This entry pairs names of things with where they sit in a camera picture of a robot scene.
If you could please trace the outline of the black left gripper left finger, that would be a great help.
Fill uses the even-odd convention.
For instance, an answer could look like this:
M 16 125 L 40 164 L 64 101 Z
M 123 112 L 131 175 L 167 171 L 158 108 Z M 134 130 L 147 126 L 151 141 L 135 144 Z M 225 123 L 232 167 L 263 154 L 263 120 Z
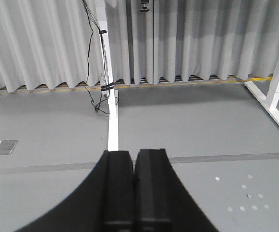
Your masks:
M 127 151 L 105 150 L 62 202 L 20 232 L 132 232 L 133 163 Z

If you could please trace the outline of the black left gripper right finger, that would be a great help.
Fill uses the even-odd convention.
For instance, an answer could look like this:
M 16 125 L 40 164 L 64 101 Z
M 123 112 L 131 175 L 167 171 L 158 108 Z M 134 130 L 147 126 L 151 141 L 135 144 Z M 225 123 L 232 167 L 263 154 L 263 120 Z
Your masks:
M 140 150 L 134 178 L 136 231 L 217 231 L 178 178 L 164 149 Z

